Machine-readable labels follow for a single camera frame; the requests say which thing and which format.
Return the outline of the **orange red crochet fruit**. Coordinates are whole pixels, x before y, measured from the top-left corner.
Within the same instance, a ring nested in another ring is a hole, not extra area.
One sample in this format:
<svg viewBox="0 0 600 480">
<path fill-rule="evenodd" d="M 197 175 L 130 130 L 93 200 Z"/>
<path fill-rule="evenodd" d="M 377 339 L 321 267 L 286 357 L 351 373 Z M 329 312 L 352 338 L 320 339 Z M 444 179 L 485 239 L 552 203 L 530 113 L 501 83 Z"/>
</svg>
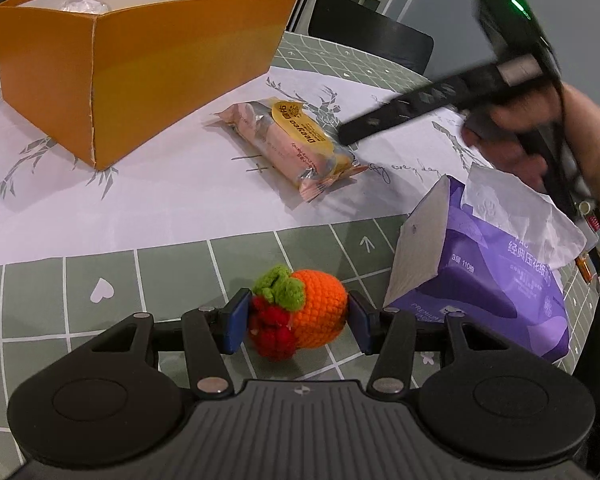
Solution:
<svg viewBox="0 0 600 480">
<path fill-rule="evenodd" d="M 281 264 L 251 291 L 248 334 L 258 355 L 271 362 L 330 344 L 346 325 L 348 292 L 332 274 Z"/>
</svg>

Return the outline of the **pink yellow snack packet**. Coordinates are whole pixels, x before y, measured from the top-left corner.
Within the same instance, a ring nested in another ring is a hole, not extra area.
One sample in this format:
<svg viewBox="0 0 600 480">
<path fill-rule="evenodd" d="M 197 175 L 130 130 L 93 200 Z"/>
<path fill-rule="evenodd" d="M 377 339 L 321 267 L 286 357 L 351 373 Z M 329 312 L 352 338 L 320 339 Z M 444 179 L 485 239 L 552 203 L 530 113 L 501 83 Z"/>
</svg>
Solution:
<svg viewBox="0 0 600 480">
<path fill-rule="evenodd" d="M 368 169 L 332 140 L 301 103 L 267 99 L 234 103 L 216 114 L 264 156 L 310 202 L 336 182 Z"/>
</svg>

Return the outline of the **orange cardboard box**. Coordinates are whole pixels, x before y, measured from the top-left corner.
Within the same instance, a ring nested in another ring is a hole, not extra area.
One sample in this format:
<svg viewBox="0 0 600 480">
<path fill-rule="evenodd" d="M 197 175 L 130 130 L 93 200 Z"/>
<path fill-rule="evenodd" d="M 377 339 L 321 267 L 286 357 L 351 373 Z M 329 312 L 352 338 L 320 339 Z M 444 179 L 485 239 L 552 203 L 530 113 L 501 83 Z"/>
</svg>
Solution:
<svg viewBox="0 0 600 480">
<path fill-rule="evenodd" d="M 265 74 L 294 0 L 67 0 L 0 4 L 4 100 L 104 170 L 223 94 Z"/>
</svg>

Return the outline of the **white soft ball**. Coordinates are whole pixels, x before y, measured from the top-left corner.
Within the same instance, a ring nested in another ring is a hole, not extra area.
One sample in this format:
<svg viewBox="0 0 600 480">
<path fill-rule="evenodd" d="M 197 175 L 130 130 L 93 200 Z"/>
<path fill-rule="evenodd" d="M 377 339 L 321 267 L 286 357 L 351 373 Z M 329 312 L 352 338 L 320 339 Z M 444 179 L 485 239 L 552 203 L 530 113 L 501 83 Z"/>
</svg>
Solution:
<svg viewBox="0 0 600 480">
<path fill-rule="evenodd" d="M 61 6 L 64 12 L 102 15 L 111 11 L 110 5 L 100 0 L 67 0 Z"/>
</svg>

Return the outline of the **purple tissue pack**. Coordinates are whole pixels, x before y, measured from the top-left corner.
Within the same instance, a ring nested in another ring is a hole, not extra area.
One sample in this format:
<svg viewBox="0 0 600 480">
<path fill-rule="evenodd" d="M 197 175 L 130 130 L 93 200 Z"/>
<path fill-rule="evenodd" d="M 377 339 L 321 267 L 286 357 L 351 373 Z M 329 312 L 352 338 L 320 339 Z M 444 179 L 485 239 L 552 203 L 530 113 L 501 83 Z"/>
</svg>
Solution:
<svg viewBox="0 0 600 480">
<path fill-rule="evenodd" d="M 443 176 L 403 223 L 384 304 L 425 322 L 463 312 L 537 356 L 569 348 L 555 271 L 585 248 L 580 228 L 512 174 Z"/>
</svg>

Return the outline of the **green checked tablecloth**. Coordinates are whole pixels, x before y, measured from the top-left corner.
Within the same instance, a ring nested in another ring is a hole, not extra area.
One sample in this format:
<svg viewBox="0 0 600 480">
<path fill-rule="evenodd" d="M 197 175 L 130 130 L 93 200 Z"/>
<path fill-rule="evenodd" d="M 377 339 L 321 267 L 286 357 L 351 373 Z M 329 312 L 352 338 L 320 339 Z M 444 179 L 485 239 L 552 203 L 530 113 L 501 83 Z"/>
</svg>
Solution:
<svg viewBox="0 0 600 480">
<path fill-rule="evenodd" d="M 285 32 L 274 65 L 369 82 L 377 88 L 406 87 L 424 81 L 406 68 L 381 61 L 377 56 L 337 46 L 326 40 Z M 8 477 L 22 462 L 20 449 L 6 422 L 6 403 L 12 389 L 48 364 L 55 362 L 102 330 L 136 311 L 148 309 L 155 321 L 172 321 L 196 307 L 220 307 L 235 290 L 237 256 L 225 249 L 256 247 L 262 242 L 265 263 L 285 258 L 293 269 L 318 269 L 338 276 L 346 289 L 357 290 L 379 306 L 389 279 L 390 247 L 399 234 L 399 217 L 384 217 L 366 223 L 310 226 L 317 246 L 298 248 L 299 230 L 241 235 L 225 240 L 195 242 L 175 249 L 142 249 L 121 256 L 88 256 L 16 263 L 0 267 L 0 479 Z M 600 277 L 585 284 L 572 264 L 560 270 L 565 305 L 571 328 L 570 350 L 558 364 L 567 372 L 576 366 L 590 330 L 600 296 Z M 12 321 L 44 322 L 16 335 Z M 299 378 L 306 380 L 359 379 L 363 386 L 375 357 L 358 351 L 346 328 L 331 344 L 300 350 L 291 361 L 268 364 L 250 344 L 232 356 L 223 356 L 236 389 L 245 378 Z"/>
</svg>

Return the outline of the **black chair right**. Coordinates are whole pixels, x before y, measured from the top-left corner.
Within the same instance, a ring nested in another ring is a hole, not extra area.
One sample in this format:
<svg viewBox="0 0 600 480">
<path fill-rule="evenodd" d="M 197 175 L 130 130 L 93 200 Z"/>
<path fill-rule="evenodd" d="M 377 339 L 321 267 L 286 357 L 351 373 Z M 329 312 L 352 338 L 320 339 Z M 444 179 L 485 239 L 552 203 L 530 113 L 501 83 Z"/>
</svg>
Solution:
<svg viewBox="0 0 600 480">
<path fill-rule="evenodd" d="M 377 55 L 421 75 L 434 50 L 429 35 L 352 0 L 315 0 L 308 34 Z"/>
</svg>

